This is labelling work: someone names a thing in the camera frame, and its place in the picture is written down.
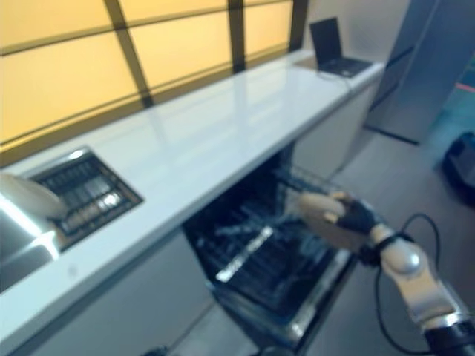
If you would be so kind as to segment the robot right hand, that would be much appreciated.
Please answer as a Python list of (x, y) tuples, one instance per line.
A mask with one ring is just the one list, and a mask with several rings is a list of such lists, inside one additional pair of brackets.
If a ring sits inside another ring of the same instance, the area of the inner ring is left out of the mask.
[(330, 197), (343, 205), (344, 213), (337, 215), (334, 212), (325, 212), (324, 219), (327, 222), (364, 235), (369, 235), (370, 231), (378, 224), (378, 217), (366, 201), (343, 191), (334, 191)]

